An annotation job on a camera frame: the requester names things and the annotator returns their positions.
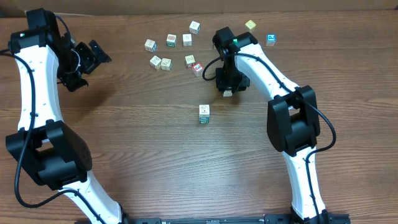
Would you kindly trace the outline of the blue X wooden block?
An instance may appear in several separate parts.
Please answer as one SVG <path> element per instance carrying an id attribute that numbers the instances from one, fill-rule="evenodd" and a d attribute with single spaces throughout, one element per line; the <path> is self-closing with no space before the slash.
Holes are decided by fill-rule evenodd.
<path id="1" fill-rule="evenodd" d="M 233 93 L 232 93 L 231 90 L 226 90 L 226 91 L 223 92 L 223 96 L 224 96 L 224 97 L 230 97 L 230 96 L 232 96 L 232 95 L 233 95 Z"/>

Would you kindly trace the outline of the red three wooden block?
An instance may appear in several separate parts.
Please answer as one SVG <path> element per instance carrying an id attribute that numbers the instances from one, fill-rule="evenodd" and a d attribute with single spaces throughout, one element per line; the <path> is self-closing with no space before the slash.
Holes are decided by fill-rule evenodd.
<path id="1" fill-rule="evenodd" d="M 196 77 L 201 77 L 203 75 L 204 68 L 201 63 L 196 63 L 192 66 L 192 72 Z"/>

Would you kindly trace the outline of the plain wooden block blue H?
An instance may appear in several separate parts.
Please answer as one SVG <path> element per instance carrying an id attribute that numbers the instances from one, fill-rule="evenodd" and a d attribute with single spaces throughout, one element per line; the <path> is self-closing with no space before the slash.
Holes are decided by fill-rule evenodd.
<path id="1" fill-rule="evenodd" d="M 209 105 L 199 105 L 199 117 L 208 118 L 210 116 L 210 106 Z"/>

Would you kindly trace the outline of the green letter wooden block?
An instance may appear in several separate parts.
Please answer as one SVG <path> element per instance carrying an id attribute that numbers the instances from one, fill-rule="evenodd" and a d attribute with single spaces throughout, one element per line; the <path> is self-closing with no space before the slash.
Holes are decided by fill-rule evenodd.
<path id="1" fill-rule="evenodd" d="M 209 118 L 209 117 L 201 117 L 201 118 L 200 118 L 200 123 L 201 123 L 201 124 L 209 123 L 209 121 L 210 121 L 210 118 Z"/>

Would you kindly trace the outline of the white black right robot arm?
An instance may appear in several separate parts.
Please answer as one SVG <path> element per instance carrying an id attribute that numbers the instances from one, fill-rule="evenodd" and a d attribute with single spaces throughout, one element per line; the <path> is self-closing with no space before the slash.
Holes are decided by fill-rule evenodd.
<path id="1" fill-rule="evenodd" d="M 316 147 L 319 120 L 331 123 L 317 108 L 314 90 L 283 75 L 250 32 L 234 35 L 225 27 L 216 31 L 212 42 L 223 61 L 213 77 L 217 89 L 224 96 L 233 96 L 253 83 L 268 101 L 267 135 L 284 157 L 292 206 L 290 214 L 266 215 L 265 222 L 331 223 L 333 217 L 322 200 L 315 165 L 315 155 L 320 152 Z"/>

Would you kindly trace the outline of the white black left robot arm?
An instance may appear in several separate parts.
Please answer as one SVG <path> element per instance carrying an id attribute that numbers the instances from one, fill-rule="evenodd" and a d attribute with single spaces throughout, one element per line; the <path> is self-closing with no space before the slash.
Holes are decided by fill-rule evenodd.
<path id="1" fill-rule="evenodd" d="M 84 75 L 111 61 L 97 42 L 76 43 L 61 34 L 62 18 L 45 9 L 27 14 L 28 28 L 11 35 L 3 56 L 16 60 L 21 81 L 21 116 L 6 148 L 26 172 L 54 197 L 64 195 L 88 223 L 129 223 L 129 215 L 102 188 L 92 171 L 86 142 L 63 121 L 58 86 L 75 91 L 87 85 Z"/>

